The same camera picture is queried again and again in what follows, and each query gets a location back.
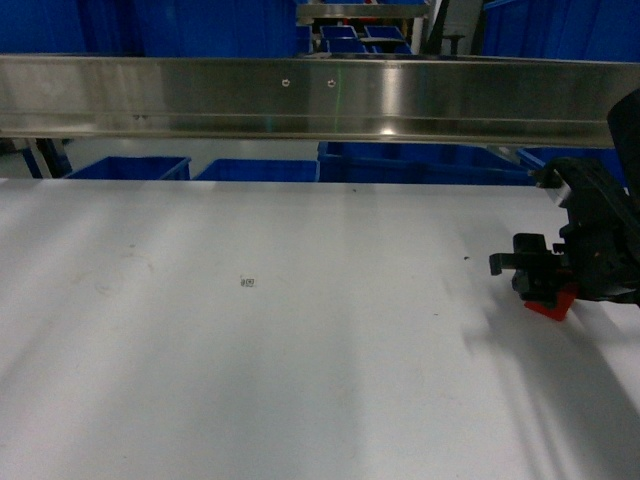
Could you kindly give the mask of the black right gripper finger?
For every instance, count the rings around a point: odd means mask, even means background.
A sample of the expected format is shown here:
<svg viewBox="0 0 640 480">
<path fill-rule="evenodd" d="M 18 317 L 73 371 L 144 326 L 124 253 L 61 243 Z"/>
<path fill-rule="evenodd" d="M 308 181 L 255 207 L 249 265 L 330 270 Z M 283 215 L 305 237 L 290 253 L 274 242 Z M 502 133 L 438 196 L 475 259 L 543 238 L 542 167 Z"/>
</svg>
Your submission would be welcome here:
<svg viewBox="0 0 640 480">
<path fill-rule="evenodd" d="M 561 292 L 575 290 L 575 283 L 568 276 L 536 270 L 517 270 L 511 285 L 521 300 L 543 306 L 556 306 Z"/>
<path fill-rule="evenodd" d="M 489 257 L 492 275 L 504 271 L 533 273 L 539 275 L 563 275 L 568 266 L 563 257 L 547 248 L 542 234 L 518 233 L 513 237 L 512 253 L 494 253 Z"/>
</svg>

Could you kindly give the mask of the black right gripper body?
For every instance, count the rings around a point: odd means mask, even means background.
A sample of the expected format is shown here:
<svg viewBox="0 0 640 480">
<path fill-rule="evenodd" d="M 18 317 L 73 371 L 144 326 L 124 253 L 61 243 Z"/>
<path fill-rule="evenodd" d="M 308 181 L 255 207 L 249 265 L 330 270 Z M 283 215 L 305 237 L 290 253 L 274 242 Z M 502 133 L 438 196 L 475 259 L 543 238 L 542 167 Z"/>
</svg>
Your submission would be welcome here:
<svg viewBox="0 0 640 480">
<path fill-rule="evenodd" d="M 549 163 L 568 189 L 559 201 L 568 224 L 563 252 L 578 297 L 639 302 L 639 212 L 624 187 L 596 159 L 560 157 Z"/>
</svg>

